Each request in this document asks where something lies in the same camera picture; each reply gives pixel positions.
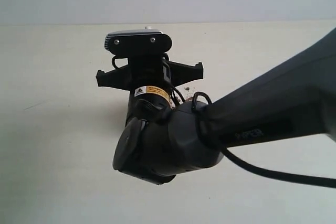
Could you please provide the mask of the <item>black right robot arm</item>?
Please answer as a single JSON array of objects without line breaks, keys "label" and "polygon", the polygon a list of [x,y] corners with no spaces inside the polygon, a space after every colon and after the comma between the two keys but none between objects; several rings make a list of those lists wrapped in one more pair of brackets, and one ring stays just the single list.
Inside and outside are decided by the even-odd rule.
[{"label": "black right robot arm", "polygon": [[127,118],[112,167],[161,185],[217,165],[223,157],[253,174],[335,187],[335,179],[254,166],[231,147],[317,134],[335,139],[335,31],[223,98],[204,92],[185,100],[178,86],[203,78],[201,63],[173,62],[171,38],[157,29],[108,33],[104,48],[128,63],[99,70],[99,87],[129,92]]}]

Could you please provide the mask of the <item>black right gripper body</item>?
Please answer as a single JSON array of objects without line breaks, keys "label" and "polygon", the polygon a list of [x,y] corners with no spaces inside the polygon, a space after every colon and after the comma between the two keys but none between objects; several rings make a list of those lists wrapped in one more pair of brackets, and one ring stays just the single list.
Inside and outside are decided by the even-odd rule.
[{"label": "black right gripper body", "polygon": [[194,66],[173,62],[166,53],[115,55],[112,65],[115,69],[111,71],[97,71],[96,81],[99,87],[134,91],[141,86],[156,86],[171,92],[173,87],[204,78],[201,62]]}]

